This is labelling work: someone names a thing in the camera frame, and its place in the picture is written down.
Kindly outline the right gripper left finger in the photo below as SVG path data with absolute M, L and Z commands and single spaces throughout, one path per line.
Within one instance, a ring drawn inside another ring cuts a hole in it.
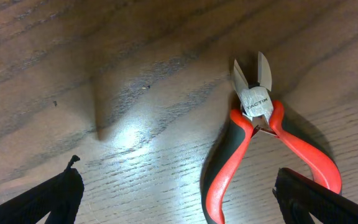
M 65 170 L 0 205 L 0 224 L 70 223 L 76 219 L 85 186 L 80 173 L 72 167 L 79 161 L 72 156 Z

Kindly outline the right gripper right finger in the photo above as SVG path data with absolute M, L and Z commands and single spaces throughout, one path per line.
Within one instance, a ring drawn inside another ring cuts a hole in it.
M 273 194 L 285 223 L 358 224 L 358 204 L 289 169 L 280 168 Z

